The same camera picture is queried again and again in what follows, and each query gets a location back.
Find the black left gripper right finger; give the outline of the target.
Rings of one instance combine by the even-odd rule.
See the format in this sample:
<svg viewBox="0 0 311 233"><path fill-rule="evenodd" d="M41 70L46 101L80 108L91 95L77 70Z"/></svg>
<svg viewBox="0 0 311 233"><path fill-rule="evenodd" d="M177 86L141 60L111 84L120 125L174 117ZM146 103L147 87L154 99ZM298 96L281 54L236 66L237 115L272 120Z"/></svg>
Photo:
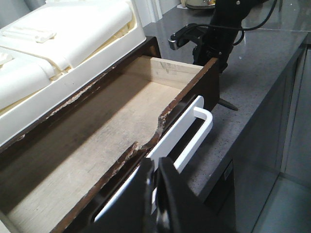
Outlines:
<svg viewBox="0 0 311 233"><path fill-rule="evenodd" d="M159 159L156 192L159 233L233 233L190 190L170 158Z"/></svg>

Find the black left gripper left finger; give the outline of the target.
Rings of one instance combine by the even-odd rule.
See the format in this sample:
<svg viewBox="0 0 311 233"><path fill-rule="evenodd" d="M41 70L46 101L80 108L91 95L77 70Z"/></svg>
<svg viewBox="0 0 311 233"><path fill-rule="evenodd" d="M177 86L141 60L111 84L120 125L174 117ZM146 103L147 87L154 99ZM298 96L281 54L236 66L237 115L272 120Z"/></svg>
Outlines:
<svg viewBox="0 0 311 233"><path fill-rule="evenodd" d="M150 233L154 162L143 159L121 195L85 233Z"/></svg>

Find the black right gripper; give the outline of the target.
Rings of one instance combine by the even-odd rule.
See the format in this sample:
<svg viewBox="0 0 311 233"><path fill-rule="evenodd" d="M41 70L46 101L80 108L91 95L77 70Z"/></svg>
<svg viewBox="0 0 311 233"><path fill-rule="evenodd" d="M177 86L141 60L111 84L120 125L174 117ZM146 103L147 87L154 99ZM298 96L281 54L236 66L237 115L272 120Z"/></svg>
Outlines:
<svg viewBox="0 0 311 233"><path fill-rule="evenodd" d="M241 28L241 22L212 21L203 35L202 45L193 50L194 64L204 66L211 58L218 58L219 73L228 66L227 61L233 50L233 44Z"/></svg>

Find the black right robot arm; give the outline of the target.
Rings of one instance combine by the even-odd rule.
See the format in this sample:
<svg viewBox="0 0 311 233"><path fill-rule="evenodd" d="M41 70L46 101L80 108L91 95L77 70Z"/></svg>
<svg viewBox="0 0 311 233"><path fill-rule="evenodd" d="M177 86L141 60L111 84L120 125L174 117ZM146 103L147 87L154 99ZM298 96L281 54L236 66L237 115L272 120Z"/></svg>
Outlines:
<svg viewBox="0 0 311 233"><path fill-rule="evenodd" d="M246 31L258 29L268 21L277 1L273 2L263 22L250 28L242 27L242 21L251 9L262 3L263 0L217 0L210 23L184 26L168 39L170 48L177 50L190 41L195 43L193 63L204 66L211 58L218 58L221 74L228 66L227 61L234 46L242 42Z"/></svg>

